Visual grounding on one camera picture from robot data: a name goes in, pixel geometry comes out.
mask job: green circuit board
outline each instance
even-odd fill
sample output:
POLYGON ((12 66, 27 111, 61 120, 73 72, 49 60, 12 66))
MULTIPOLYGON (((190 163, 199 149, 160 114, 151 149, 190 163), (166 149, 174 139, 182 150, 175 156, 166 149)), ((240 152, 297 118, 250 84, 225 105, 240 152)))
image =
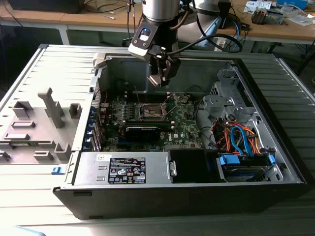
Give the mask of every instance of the green circuit board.
MULTIPOLYGON (((171 111, 177 104, 177 107, 165 119, 172 121, 173 129, 171 131, 162 131, 158 141, 131 143, 123 147, 121 140, 124 137, 120 135, 120 130, 124 128, 123 107, 137 106, 137 104, 113 101, 110 107, 113 110, 114 120, 104 126, 106 141, 103 145, 103 151, 168 151, 177 148, 202 148, 198 128, 194 121, 193 102, 187 100, 182 102, 181 97, 178 98, 177 101, 171 100, 166 103, 165 112, 171 111)), ((131 120, 138 119, 138 110, 134 113, 136 115, 129 114, 131 120)), ((156 124, 151 123, 150 126, 162 127, 163 124, 157 122, 156 124)))

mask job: warning label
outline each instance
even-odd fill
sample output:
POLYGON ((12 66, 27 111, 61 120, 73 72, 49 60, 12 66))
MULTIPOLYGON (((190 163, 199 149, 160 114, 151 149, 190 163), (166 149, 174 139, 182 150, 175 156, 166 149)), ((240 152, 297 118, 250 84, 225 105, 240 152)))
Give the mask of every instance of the warning label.
POLYGON ((110 158, 108 183, 146 183, 146 160, 139 158, 110 158))

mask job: black cable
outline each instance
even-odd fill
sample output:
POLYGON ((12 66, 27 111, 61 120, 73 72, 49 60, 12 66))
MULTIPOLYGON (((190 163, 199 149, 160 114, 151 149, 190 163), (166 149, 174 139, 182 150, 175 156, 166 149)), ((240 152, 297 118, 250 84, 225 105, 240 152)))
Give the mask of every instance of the black cable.
POLYGON ((2 36, 2 25, 0 24, 0 38, 1 38, 1 45, 2 45, 2 52, 3 52, 3 59, 4 59, 4 70, 5 70, 5 76, 6 76, 6 82, 7 82, 7 86, 9 89, 9 77, 8 77, 8 70, 7 70, 7 66, 6 66, 6 58, 5 58, 5 48, 4 48, 4 43, 3 43, 3 36, 2 36))
POLYGON ((117 2, 115 2, 115 3, 111 3, 111 4, 103 4, 103 5, 101 5, 101 6, 99 6, 98 8, 97 8, 97 10, 99 11, 102 7, 104 7, 104 6, 113 6, 113 5, 116 5, 117 3, 119 3, 121 0, 117 0, 117 2))
POLYGON ((216 34, 213 34, 213 35, 208 35, 208 36, 206 36, 206 37, 202 37, 202 38, 200 38, 200 39, 194 41, 193 43, 190 43, 190 44, 184 46, 183 48, 181 48, 181 49, 179 49, 179 50, 166 53, 166 55, 167 55, 167 56, 172 56, 172 55, 181 53, 181 52, 187 50, 188 48, 191 48, 192 46, 196 45, 197 43, 202 42, 203 40, 206 40, 206 39, 209 39, 209 38, 215 38, 215 37, 221 37, 221 38, 229 39, 229 40, 233 41, 233 42, 239 47, 238 51, 228 51, 228 50, 226 50, 225 48, 223 48, 223 47, 217 45, 216 43, 214 43, 213 41, 211 41, 217 48, 219 48, 220 50, 222 50, 222 51, 224 51, 224 52, 228 52, 228 53, 239 53, 239 52, 241 52, 242 49, 243 49, 243 46, 241 45, 241 43, 240 43, 237 39, 235 39, 235 38, 233 38, 233 37, 231 37, 231 36, 229 36, 229 35, 226 35, 226 34, 216 33, 216 34))
POLYGON ((207 93, 207 92, 205 92, 205 90, 203 90, 203 88, 202 88, 201 86, 199 86, 199 85, 189 85, 189 86, 185 89, 184 94, 186 94, 186 93, 187 93, 187 90, 188 90, 189 88, 191 88, 191 87, 197 87, 197 88, 200 89, 200 91, 202 91, 203 93, 207 93))
POLYGON ((92 13, 106 13, 106 12, 111 12, 111 11, 116 11, 118 9, 121 9, 121 8, 124 8, 126 6, 120 6, 120 7, 117 7, 115 9, 111 9, 111 10, 108 10, 108 11, 91 11, 91 10, 88 10, 86 7, 84 7, 88 12, 92 12, 92 13))
MULTIPOLYGON (((195 0, 192 0, 192 5, 193 5, 193 8, 196 9, 195 0)), ((213 46, 215 46, 216 48, 222 50, 223 52, 239 53, 239 52, 242 51, 242 48, 243 48, 243 47, 242 47, 241 43, 238 42, 237 39, 232 38, 232 37, 229 36, 229 35, 226 35, 226 34, 218 34, 218 33, 215 34, 215 35, 206 35, 206 33, 205 33, 205 32, 203 31, 203 29, 202 29, 202 26, 201 26, 201 24, 200 24, 198 15, 197 15, 197 25, 198 25, 198 28, 199 28, 200 32, 201 32, 202 35, 203 35, 203 38, 200 38, 200 39, 198 39, 197 41, 195 41, 195 42, 193 42, 193 43, 187 45, 187 46, 185 47, 186 49, 192 47, 193 45, 195 45, 195 44, 197 44, 197 43, 199 43, 199 42, 202 42, 203 40, 207 40, 209 43, 211 43, 211 44, 212 44, 213 46), (219 46, 218 44, 216 44, 214 41, 210 40, 210 38, 214 38, 214 37, 222 37, 222 38, 227 38, 227 39, 232 40, 233 42, 236 43, 236 45, 239 46, 239 50, 238 50, 238 51, 228 51, 228 50, 226 50, 225 48, 223 48, 223 47, 219 46)))
POLYGON ((298 48, 298 50, 300 50, 304 55, 306 55, 306 52, 304 52, 300 47, 301 47, 301 45, 299 45, 299 44, 294 44, 297 48, 298 48))
POLYGON ((8 8, 6 7, 5 3, 4 3, 4 0, 2 0, 2 3, 6 9, 6 11, 13 17, 13 19, 21 26, 23 27, 23 25, 12 15, 12 13, 8 10, 8 8))
POLYGON ((128 31, 129 44, 131 44, 130 32, 129 32, 129 12, 127 12, 127 31, 128 31))
POLYGON ((84 5, 89 4, 90 2, 92 2, 93 0, 89 0, 86 3, 84 3, 84 5))
POLYGON ((136 16, 135 16, 135 9, 134 9, 134 0, 132 0, 132 16, 133 16, 133 29, 134 34, 136 34, 136 16))
POLYGON ((138 22, 138 27, 139 27, 140 24, 141 24, 142 18, 143 18, 143 13, 141 13, 141 16, 140 16, 140 19, 139 19, 139 22, 138 22))

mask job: floor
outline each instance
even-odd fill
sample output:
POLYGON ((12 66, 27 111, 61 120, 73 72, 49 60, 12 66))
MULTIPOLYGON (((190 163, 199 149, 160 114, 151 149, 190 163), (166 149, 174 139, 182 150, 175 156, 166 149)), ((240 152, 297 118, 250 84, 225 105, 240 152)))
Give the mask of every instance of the floor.
MULTIPOLYGON (((0 51, 0 99, 5 95, 5 91, 13 84, 26 63, 32 57, 41 43, 62 44, 60 35, 56 29, 37 29, 2 26, 2 36, 5 48, 6 68, 8 79, 6 79, 5 63, 3 52, 0 51)), ((71 45, 89 46, 115 46, 121 47, 122 40, 127 38, 127 33, 119 32, 95 32, 69 30, 69 41, 71 45)), ((256 42, 253 47, 255 53, 265 53, 270 43, 256 42)), ((283 44, 277 46, 273 53, 276 57, 283 58, 289 67, 296 71, 305 55, 305 45, 300 48, 294 44, 283 44)), ((312 85, 312 78, 315 78, 315 60, 311 61, 300 75, 306 86, 315 92, 312 85)))

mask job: motherboard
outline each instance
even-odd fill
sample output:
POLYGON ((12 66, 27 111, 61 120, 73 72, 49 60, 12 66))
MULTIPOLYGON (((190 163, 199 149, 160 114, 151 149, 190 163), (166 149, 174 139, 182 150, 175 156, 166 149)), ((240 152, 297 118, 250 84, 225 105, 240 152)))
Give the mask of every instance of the motherboard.
POLYGON ((193 102, 171 95, 161 103, 117 98, 106 109, 102 151, 168 151, 202 148, 193 102))

